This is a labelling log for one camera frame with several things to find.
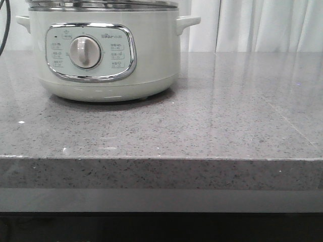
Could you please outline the glass pot lid steel rim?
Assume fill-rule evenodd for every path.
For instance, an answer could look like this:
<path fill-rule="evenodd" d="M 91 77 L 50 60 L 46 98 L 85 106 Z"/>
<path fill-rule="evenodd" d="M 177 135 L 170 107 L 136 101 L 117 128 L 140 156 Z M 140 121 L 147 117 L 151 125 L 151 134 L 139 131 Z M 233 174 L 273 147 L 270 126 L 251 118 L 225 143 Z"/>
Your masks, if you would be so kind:
<path fill-rule="evenodd" d="M 172 1 L 27 1 L 31 11 L 171 11 Z"/>

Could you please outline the pale green electric cooking pot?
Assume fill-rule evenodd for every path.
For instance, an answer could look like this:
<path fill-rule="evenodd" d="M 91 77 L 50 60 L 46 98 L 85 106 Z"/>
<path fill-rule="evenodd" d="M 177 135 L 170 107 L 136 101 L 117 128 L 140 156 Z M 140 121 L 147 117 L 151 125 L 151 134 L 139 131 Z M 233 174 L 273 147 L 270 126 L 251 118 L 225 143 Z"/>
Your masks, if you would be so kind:
<path fill-rule="evenodd" d="M 50 93 L 114 102 L 168 89 L 180 72 L 180 36 L 200 17 L 179 10 L 30 8 L 17 16 L 32 36 L 37 77 Z"/>

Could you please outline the white pleated curtain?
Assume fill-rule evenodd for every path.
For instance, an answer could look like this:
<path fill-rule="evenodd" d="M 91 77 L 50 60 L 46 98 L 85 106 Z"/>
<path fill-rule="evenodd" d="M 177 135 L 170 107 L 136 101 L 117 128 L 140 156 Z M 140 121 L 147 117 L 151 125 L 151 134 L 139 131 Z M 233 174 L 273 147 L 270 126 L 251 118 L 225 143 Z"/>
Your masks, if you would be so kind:
<path fill-rule="evenodd" d="M 322 52 L 322 1 L 178 1 L 183 52 Z"/>

